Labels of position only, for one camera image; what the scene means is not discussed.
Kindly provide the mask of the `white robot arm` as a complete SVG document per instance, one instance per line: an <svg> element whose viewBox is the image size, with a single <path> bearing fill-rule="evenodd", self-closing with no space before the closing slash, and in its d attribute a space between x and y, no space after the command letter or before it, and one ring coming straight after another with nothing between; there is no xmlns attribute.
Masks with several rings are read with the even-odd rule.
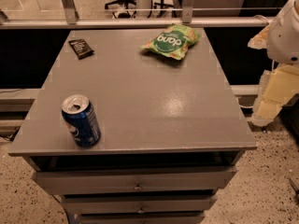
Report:
<svg viewBox="0 0 299 224"><path fill-rule="evenodd" d="M289 0L248 46L266 49L268 58L278 63L263 72L250 118L254 125L266 126L299 92L299 0Z"/></svg>

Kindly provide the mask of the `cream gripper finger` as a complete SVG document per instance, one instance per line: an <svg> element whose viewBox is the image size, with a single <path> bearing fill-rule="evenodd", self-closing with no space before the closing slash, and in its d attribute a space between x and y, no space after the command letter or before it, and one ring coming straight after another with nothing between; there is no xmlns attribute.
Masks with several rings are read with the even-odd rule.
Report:
<svg viewBox="0 0 299 224"><path fill-rule="evenodd" d="M253 124L269 124L274 121L281 109L282 107L279 104L273 102L263 100L255 102L250 121Z"/></svg>
<svg viewBox="0 0 299 224"><path fill-rule="evenodd" d="M263 93L267 103L285 105L299 92L299 66L283 65L270 73Z"/></svg>

